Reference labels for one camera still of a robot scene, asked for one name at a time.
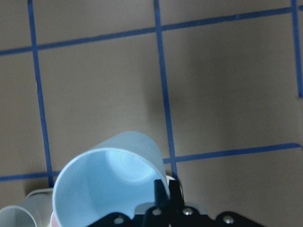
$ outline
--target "blue grid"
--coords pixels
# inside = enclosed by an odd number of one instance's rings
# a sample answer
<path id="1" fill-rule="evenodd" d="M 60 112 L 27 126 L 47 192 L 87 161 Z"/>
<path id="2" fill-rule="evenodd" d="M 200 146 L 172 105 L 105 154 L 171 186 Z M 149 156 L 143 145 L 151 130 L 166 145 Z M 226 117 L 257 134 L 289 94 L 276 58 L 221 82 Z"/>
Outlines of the blue grid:
<path id="1" fill-rule="evenodd" d="M 171 116 L 170 116 L 169 93 L 168 93 L 168 85 L 167 85 L 167 78 L 166 78 L 165 58 L 164 58 L 163 40 L 162 40 L 163 31 L 291 13 L 292 20 L 293 20 L 294 52 L 295 52 L 298 96 L 300 98 L 303 98 L 303 80 L 302 80 L 301 52 L 300 52 L 299 25 L 298 25 L 298 10 L 303 11 L 303 6 L 297 6 L 296 0 L 291 0 L 291 7 L 288 7 L 288 8 L 264 10 L 264 11 L 258 11 L 258 12 L 238 14 L 238 15 L 233 15 L 233 16 L 226 16 L 226 17 L 208 18 L 208 19 L 203 19 L 203 20 L 189 21 L 189 22 L 185 22 L 185 23 L 177 23 L 177 24 L 165 25 L 165 26 L 161 25 L 159 0 L 154 0 L 154 14 L 155 14 L 156 27 L 132 30 L 132 31 L 127 31 L 127 32 L 120 32 L 120 33 L 113 33 L 113 34 L 107 34 L 107 35 L 100 35 L 100 36 L 95 36 L 95 37 L 74 39 L 74 40 L 56 42 L 56 43 L 51 43 L 51 44 L 42 44 L 42 45 L 37 45 L 37 43 L 36 43 L 34 8 L 33 8 L 32 0 L 27 0 L 27 9 L 28 9 L 28 15 L 29 15 L 32 45 L 29 47 L 22 47 L 22 48 L 0 51 L 0 56 L 23 53 L 23 52 L 32 52 L 32 54 L 33 54 L 34 68 L 35 68 L 35 75 L 36 75 L 36 82 L 37 82 L 37 96 L 38 96 L 38 104 L 39 104 L 39 111 L 40 111 L 42 134 L 43 134 L 43 140 L 44 140 L 45 161 L 46 161 L 47 172 L 46 173 L 25 174 L 25 175 L 0 176 L 0 182 L 47 177 L 49 187 L 53 187 L 53 177 L 59 175 L 59 173 L 60 173 L 60 171 L 52 171 L 47 126 L 46 126 L 46 119 L 45 119 L 43 92 L 42 92 L 42 85 L 41 85 L 41 78 L 40 78 L 38 51 L 45 50 L 45 49 L 51 49 L 51 48 L 58 48 L 58 47 L 63 47 L 63 46 L 69 46 L 69 45 L 77 45 L 77 44 L 98 42 L 98 41 L 109 40 L 109 39 L 117 39 L 117 38 L 129 37 L 129 36 L 134 36 L 134 35 L 143 35 L 143 34 L 148 34 L 148 33 L 156 33 L 156 35 L 157 35 L 159 65 L 160 65 L 161 83 L 162 83 L 162 91 L 163 91 L 163 102 L 164 102 L 164 111 L 165 111 L 166 128 L 167 128 L 167 136 L 168 136 L 168 143 L 169 143 L 169 154 L 170 154 L 170 158 L 165 158 L 163 161 L 165 164 L 171 164 L 171 170 L 173 173 L 173 177 L 178 178 L 177 162 L 193 161 L 193 160 L 215 158 L 215 157 L 244 155 L 244 154 L 252 154 L 252 153 L 261 153 L 261 152 L 270 152 L 270 151 L 283 150 L 283 149 L 302 148 L 302 146 L 300 144 L 287 143 L 287 144 L 279 144 L 279 145 L 272 145 L 272 146 L 226 150 L 226 151 L 218 151 L 218 152 L 176 157 L 175 149 L 174 149 Z"/>

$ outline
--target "white cup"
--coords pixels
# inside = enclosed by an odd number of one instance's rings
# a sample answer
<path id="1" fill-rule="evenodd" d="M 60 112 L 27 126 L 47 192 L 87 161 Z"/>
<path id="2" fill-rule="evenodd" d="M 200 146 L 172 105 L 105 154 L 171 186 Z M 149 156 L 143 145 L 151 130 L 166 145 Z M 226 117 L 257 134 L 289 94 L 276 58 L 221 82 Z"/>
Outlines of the white cup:
<path id="1" fill-rule="evenodd" d="M 1 227 L 45 227 L 52 214 L 52 195 L 49 189 L 31 192 L 25 200 L 0 210 Z"/>
<path id="2" fill-rule="evenodd" d="M 148 136 L 120 133 L 75 157 L 53 190 L 59 226 L 86 227 L 111 212 L 134 217 L 135 207 L 154 202 L 154 180 L 169 196 L 161 152 Z"/>

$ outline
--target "light blue cup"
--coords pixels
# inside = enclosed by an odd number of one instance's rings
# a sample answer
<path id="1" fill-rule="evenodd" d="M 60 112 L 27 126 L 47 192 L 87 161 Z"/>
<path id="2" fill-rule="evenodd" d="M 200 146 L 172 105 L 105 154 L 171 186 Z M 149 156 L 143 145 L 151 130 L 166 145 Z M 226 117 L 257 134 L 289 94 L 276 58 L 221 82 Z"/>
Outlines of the light blue cup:
<path id="1" fill-rule="evenodd" d="M 53 190 L 53 209 L 61 227 L 87 227 L 101 217 L 154 202 L 161 179 L 169 196 L 157 144 L 148 136 L 120 133 L 75 157 L 60 172 Z"/>

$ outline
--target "screw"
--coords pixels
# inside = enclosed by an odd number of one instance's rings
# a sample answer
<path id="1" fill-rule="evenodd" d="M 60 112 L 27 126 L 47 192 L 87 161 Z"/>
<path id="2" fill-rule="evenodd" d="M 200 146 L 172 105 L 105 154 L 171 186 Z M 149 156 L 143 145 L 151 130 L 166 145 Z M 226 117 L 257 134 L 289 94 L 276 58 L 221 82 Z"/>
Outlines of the screw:
<path id="1" fill-rule="evenodd" d="M 225 216 L 223 217 L 223 221 L 224 221 L 226 224 L 232 224 L 232 223 L 234 223 L 235 220 L 233 219 L 232 216 L 225 215 Z"/>
<path id="2" fill-rule="evenodd" d="M 183 214 L 185 215 L 192 215 L 194 213 L 194 211 L 190 208 L 190 207 L 185 207 L 183 210 L 182 210 Z"/>
<path id="3" fill-rule="evenodd" d="M 119 216 L 119 217 L 117 217 L 117 218 L 114 219 L 114 224 L 115 224 L 115 225 L 120 225 L 120 224 L 122 224 L 123 222 L 124 222 L 124 219 L 123 219 L 123 217 L 121 217 L 121 216 Z"/>
<path id="4" fill-rule="evenodd" d="M 162 211 L 159 208 L 156 208 L 152 211 L 152 214 L 158 216 L 162 214 Z"/>

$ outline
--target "metal bolt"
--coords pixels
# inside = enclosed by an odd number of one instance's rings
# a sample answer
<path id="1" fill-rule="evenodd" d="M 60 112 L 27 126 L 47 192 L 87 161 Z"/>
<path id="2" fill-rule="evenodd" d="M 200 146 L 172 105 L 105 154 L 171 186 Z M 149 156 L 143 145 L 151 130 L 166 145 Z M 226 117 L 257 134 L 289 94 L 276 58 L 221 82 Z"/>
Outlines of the metal bolt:
<path id="1" fill-rule="evenodd" d="M 162 211 L 159 209 L 159 208 L 156 208 L 152 211 L 152 214 L 157 216 L 157 215 L 161 215 L 162 214 Z"/>
<path id="2" fill-rule="evenodd" d="M 121 217 L 121 216 L 119 216 L 119 217 L 117 217 L 117 218 L 114 219 L 114 224 L 115 224 L 115 225 L 120 225 L 120 224 L 122 224 L 123 222 L 124 222 L 124 219 L 123 219 L 123 217 Z"/>
<path id="3" fill-rule="evenodd" d="M 232 224 L 232 223 L 234 223 L 235 220 L 233 219 L 232 216 L 225 215 L 225 216 L 223 217 L 223 221 L 224 221 L 226 224 Z"/>
<path id="4" fill-rule="evenodd" d="M 185 207 L 183 210 L 182 210 L 183 214 L 185 215 L 192 215 L 194 213 L 194 211 L 190 208 L 190 207 Z"/>

